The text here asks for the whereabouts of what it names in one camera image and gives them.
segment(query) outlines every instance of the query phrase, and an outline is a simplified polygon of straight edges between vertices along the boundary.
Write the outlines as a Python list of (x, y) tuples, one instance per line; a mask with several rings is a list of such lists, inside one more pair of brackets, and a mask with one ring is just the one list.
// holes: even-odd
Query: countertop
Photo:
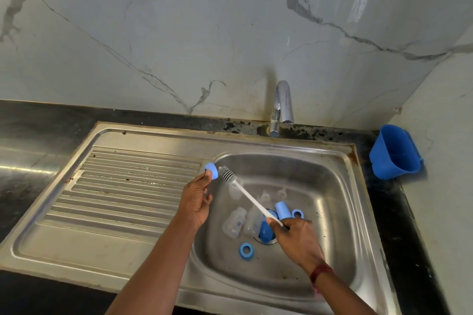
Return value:
[[(260, 121), (0, 100), (0, 239), (98, 121), (265, 137)], [(371, 131), (295, 125), (281, 137), (354, 143), (403, 315), (448, 314), (400, 184), (377, 179)], [(103, 314), (115, 294), (0, 270), (0, 314)], [(175, 314), (204, 314), (176, 306)]]

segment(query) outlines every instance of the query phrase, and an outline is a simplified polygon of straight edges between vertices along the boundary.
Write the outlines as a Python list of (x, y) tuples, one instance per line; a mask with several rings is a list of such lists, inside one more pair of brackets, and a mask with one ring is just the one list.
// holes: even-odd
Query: person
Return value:
[[(169, 315), (173, 312), (179, 284), (199, 227), (209, 215), (212, 195), (208, 193), (210, 171), (198, 175), (182, 191), (176, 215), (156, 242), (143, 264), (130, 278), (106, 315)], [(313, 280), (336, 315), (376, 314), (325, 263), (312, 223), (300, 218), (285, 219), (283, 229), (266, 220), (283, 251)]]

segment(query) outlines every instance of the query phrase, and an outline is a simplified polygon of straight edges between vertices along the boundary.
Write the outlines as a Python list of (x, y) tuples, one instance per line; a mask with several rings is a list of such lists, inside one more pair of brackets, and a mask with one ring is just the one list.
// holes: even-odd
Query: chrome faucet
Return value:
[(279, 136), (279, 123), (284, 125), (294, 124), (291, 90), (289, 89), (289, 84), (286, 80), (281, 80), (276, 85), (276, 93), (274, 95), (274, 110), (271, 113), (271, 120), (268, 127), (269, 136)]

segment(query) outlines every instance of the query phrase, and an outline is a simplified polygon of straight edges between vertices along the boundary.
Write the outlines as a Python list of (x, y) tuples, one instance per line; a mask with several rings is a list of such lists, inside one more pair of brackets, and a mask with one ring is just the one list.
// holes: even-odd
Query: sink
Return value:
[[(2, 269), (118, 292), (175, 215), (204, 164), (225, 165), (254, 196), (285, 189), (328, 264), (378, 314), (400, 314), (354, 145), (98, 123), (0, 246)], [(276, 241), (222, 224), (244, 197), (212, 181), (176, 304), (218, 314), (331, 314)], [(250, 261), (239, 247), (254, 248)]]
[[(235, 172), (253, 195), (266, 190), (275, 199), (277, 191), (285, 188), (289, 209), (303, 210), (304, 218), (312, 221), (328, 264), (345, 282), (354, 282), (357, 259), (352, 228), (356, 225), (346, 185), (333, 170), (316, 162), (258, 153), (221, 157), (216, 166), (221, 165)], [(194, 246), (202, 264), (237, 287), (251, 287), (274, 298), (312, 299), (314, 294), (304, 271), (287, 258), (279, 245), (264, 245), (243, 234), (239, 241), (222, 236), (228, 214), (236, 206), (249, 210), (251, 202), (246, 197), (235, 202), (221, 179), (211, 185), (210, 191), (215, 199)], [(277, 201), (270, 209), (275, 210)], [(239, 255), (244, 241), (254, 248), (250, 262), (242, 262)]]

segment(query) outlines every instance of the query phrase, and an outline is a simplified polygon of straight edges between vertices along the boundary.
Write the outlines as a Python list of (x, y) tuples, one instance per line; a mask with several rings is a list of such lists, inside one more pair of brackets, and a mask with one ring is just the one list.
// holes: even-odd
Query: marble wall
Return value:
[(471, 0), (0, 0), (0, 97), (377, 128), (473, 23)]
[[(473, 27), (459, 40), (473, 42)], [(452, 315), (473, 299), (473, 55), (442, 62), (391, 123), (411, 134), (424, 169), (401, 177), (424, 246)]]

